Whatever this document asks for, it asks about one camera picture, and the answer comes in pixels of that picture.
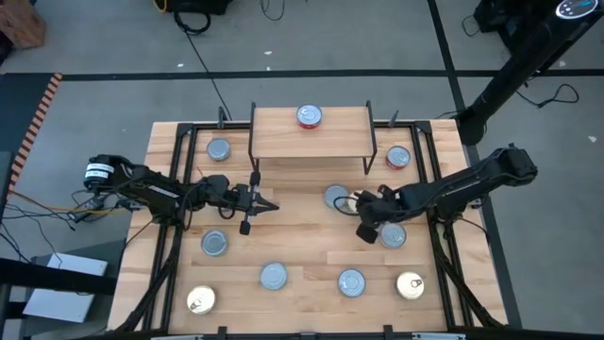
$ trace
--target cardboard box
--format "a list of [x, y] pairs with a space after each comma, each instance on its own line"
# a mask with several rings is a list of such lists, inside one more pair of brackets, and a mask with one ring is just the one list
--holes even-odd
[[0, 31], [16, 48], [44, 44], [46, 22], [28, 0], [0, 0]]

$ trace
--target label on servo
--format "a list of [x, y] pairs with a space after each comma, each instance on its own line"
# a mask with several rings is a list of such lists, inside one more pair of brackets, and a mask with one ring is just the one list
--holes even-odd
[[84, 176], [84, 178], [88, 178], [88, 177], [100, 177], [103, 179], [108, 179], [109, 178], [109, 173], [106, 173], [105, 171], [95, 171], [95, 170], [91, 170], [91, 171], [87, 171], [86, 175]]
[[106, 164], [101, 164], [101, 163], [90, 163], [86, 167], [86, 171], [89, 171], [89, 170], [104, 170], [104, 171], [111, 172], [113, 174], [113, 171], [115, 171], [115, 168], [113, 168], [113, 166], [111, 166], [111, 165], [106, 165]]

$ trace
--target gold can lid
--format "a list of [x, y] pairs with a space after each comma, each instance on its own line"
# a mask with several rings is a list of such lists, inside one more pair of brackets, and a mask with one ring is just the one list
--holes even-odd
[[197, 315], [203, 315], [211, 311], [216, 302], [214, 291], [208, 286], [196, 286], [187, 296], [189, 310]]
[[404, 272], [396, 280], [396, 290], [401, 297], [417, 299], [424, 294], [424, 280], [413, 272]]

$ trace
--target wooden table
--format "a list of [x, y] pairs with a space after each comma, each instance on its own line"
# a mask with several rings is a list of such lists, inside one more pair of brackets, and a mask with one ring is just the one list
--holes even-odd
[[[431, 124], [443, 176], [465, 168], [455, 122], [434, 120]], [[176, 126], [153, 126], [145, 159], [151, 169], [169, 172]], [[231, 142], [232, 154], [227, 161], [208, 158], [206, 144], [214, 137]], [[351, 190], [375, 191], [379, 184], [398, 187], [419, 181], [415, 159], [402, 171], [390, 169], [384, 161], [392, 145], [412, 150], [409, 130], [377, 128], [376, 137], [377, 157], [368, 176], [362, 172], [360, 159], [262, 160], [262, 195], [276, 202], [280, 210], [255, 217], [249, 236], [238, 232], [239, 214], [223, 220], [214, 209], [196, 212], [191, 229], [183, 237], [170, 333], [216, 333], [219, 326], [227, 326], [229, 333], [382, 332], [383, 325], [393, 325], [395, 332], [445, 330], [426, 217], [404, 223], [407, 242], [391, 250], [364, 243], [355, 235], [358, 218], [339, 214], [323, 203], [323, 191], [332, 183]], [[247, 183], [251, 172], [247, 143], [247, 130], [200, 131], [192, 181], [199, 180], [203, 173], [224, 174], [231, 184]], [[186, 148], [181, 152], [180, 179]], [[422, 149], [427, 155], [423, 138]], [[433, 180], [429, 161], [427, 170], [428, 178]], [[135, 213], [129, 236], [149, 217], [147, 212]], [[481, 225], [478, 211], [467, 210], [464, 218]], [[229, 237], [227, 254], [217, 258], [206, 256], [200, 246], [202, 235], [212, 229], [223, 230]], [[463, 221], [455, 224], [455, 231], [466, 283], [492, 316], [506, 322], [484, 233]], [[109, 317], [110, 329], [125, 320], [146, 290], [157, 237], [158, 228], [148, 228], [126, 249]], [[280, 291], [268, 291], [259, 283], [261, 267], [271, 261], [287, 266], [288, 282]], [[361, 297], [344, 297], [338, 291], [336, 280], [350, 267], [359, 269], [367, 279]], [[426, 283], [424, 295], [415, 301], [403, 299], [394, 289], [395, 278], [408, 270], [418, 273]], [[192, 314], [186, 306], [188, 293], [199, 284], [209, 285], [217, 293], [217, 304], [206, 315]], [[461, 324], [457, 293], [452, 284], [450, 288], [456, 321]], [[163, 292], [158, 297], [154, 327], [159, 325]]]

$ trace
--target white label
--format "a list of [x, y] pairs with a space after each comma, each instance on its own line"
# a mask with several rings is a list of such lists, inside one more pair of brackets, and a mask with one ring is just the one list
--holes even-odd
[[113, 170], [115, 170], [115, 169], [111, 165], [105, 165], [105, 164], [101, 164], [101, 163], [90, 163], [86, 167], [86, 171], [88, 171], [88, 170], [105, 170], [105, 171], [109, 171], [113, 174]]
[[167, 191], [167, 190], [163, 190], [163, 189], [161, 189], [161, 188], [158, 188], [158, 187], [157, 187], [157, 186], [155, 186], [155, 185], [149, 185], [149, 189], [151, 189], [151, 190], [153, 190], [153, 191], [155, 191], [155, 192], [158, 192], [158, 193], [160, 193], [160, 194], [164, 194], [164, 195], [166, 195], [166, 196], [169, 196], [169, 197], [171, 197], [171, 198], [178, 198], [178, 195], [177, 195], [177, 194], [175, 194], [175, 193], [170, 193], [169, 191]]
[[102, 177], [103, 179], [107, 179], [109, 177], [109, 174], [106, 173], [105, 171], [87, 171], [86, 172], [86, 176], [84, 176], [84, 178], [88, 178], [88, 177]]

